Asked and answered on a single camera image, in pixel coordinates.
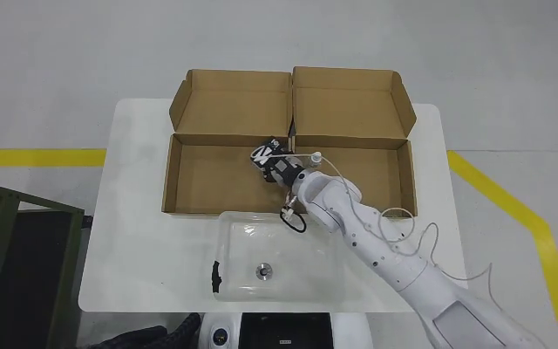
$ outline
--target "black object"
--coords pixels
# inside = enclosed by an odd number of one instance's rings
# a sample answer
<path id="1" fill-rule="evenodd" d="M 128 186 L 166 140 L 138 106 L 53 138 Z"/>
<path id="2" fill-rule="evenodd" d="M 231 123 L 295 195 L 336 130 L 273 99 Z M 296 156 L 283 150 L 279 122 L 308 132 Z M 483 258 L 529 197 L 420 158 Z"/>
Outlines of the black object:
<path id="1" fill-rule="evenodd" d="M 244 313 L 239 349 L 333 349 L 329 313 Z"/>
<path id="2" fill-rule="evenodd" d="M 296 177 L 304 170 L 303 163 L 292 152 L 284 149 L 281 142 L 270 137 L 250 155 L 252 163 L 263 172 L 263 178 L 270 183 L 292 187 Z"/>
<path id="3" fill-rule="evenodd" d="M 219 293 L 219 285 L 223 282 L 223 279 L 219 276 L 219 262 L 213 262 L 213 271 L 211 272 L 211 287 L 213 288 L 213 293 Z"/>
<path id="4" fill-rule="evenodd" d="M 185 349 L 190 347 L 200 324 L 200 315 L 193 312 L 172 333 L 167 334 L 163 326 L 149 327 L 122 333 L 89 349 Z"/>
<path id="5" fill-rule="evenodd" d="M 281 212 L 279 212 L 279 217 L 281 218 L 282 222 L 287 224 L 287 226 L 291 229 L 293 229 L 295 232 L 297 233 L 303 233 L 304 231 L 306 231 L 306 221 L 304 221 L 304 218 L 296 211 L 293 211 L 293 215 L 297 216 L 300 219 L 300 222 L 303 223 L 303 227 L 301 229 L 295 227 L 294 225 L 292 225 L 290 222 L 288 222 L 285 219 L 285 214 L 283 213 L 283 211 L 281 210 Z"/>
<path id="6" fill-rule="evenodd" d="M 49 209 L 18 211 L 20 202 Z M 84 211 L 0 188 L 0 348 L 64 348 L 78 333 L 71 291 Z M 81 275 L 75 276 L 79 284 Z"/>
<path id="7" fill-rule="evenodd" d="M 227 344 L 228 333 L 224 328 L 217 329 L 213 333 L 213 342 L 216 346 L 224 346 Z"/>

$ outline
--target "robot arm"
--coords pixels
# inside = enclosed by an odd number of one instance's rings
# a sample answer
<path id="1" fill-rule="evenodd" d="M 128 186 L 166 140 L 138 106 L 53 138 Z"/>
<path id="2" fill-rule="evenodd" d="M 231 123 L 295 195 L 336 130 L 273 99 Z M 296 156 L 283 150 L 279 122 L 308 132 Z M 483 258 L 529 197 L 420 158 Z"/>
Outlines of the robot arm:
<path id="1" fill-rule="evenodd" d="M 350 181 L 304 169 L 273 140 L 256 149 L 251 158 L 268 181 L 273 178 L 271 181 L 290 187 L 314 221 L 330 233 L 341 232 L 348 248 L 418 314 L 434 347 L 534 345 L 534 337 L 507 314 L 459 287 L 428 260 L 413 253 L 414 248 L 387 218 L 360 203 L 361 193 Z"/>

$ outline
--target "cable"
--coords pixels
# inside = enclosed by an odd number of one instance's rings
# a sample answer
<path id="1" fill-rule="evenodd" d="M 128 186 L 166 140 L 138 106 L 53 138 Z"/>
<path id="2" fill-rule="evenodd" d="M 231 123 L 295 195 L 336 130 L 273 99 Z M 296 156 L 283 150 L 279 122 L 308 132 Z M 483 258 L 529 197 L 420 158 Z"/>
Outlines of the cable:
<path id="1" fill-rule="evenodd" d="M 293 215 L 297 216 L 300 219 L 300 222 L 303 223 L 303 227 L 301 229 L 295 227 L 293 224 L 291 224 L 289 221 L 287 221 L 287 219 L 285 219 L 285 213 L 281 210 L 281 212 L 279 213 L 279 218 L 281 218 L 281 220 L 287 224 L 287 226 L 291 229 L 293 229 L 295 232 L 302 234 L 304 231 L 306 231 L 306 221 L 304 221 L 304 218 L 296 211 L 293 211 Z"/>

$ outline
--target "transparent plastic tray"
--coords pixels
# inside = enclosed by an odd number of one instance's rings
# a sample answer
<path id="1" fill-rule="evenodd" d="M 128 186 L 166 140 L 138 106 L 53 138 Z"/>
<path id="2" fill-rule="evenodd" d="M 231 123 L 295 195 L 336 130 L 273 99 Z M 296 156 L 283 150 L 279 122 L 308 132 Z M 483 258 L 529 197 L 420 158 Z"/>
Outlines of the transparent plastic tray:
<path id="1" fill-rule="evenodd" d="M 313 303 L 339 300 L 344 287 L 340 241 L 309 217 L 304 218 L 308 228 L 297 233 L 278 214 L 223 212 L 215 258 L 222 283 L 215 298 Z M 265 270 L 258 276 L 262 265 Z"/>

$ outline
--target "yellow floor line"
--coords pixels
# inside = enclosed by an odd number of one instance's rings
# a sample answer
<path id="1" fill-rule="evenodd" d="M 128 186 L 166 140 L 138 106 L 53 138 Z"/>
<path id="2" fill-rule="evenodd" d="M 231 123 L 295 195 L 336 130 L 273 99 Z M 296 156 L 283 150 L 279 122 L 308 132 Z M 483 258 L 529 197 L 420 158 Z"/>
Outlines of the yellow floor line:
<path id="1" fill-rule="evenodd" d="M 542 272 L 547 282 L 550 302 L 555 311 L 555 318 L 558 319 L 558 253 L 548 223 L 461 155 L 448 151 L 447 159 L 453 172 L 531 231 L 541 260 Z"/>
<path id="2" fill-rule="evenodd" d="M 100 167 L 106 149 L 0 149 L 0 167 Z"/>

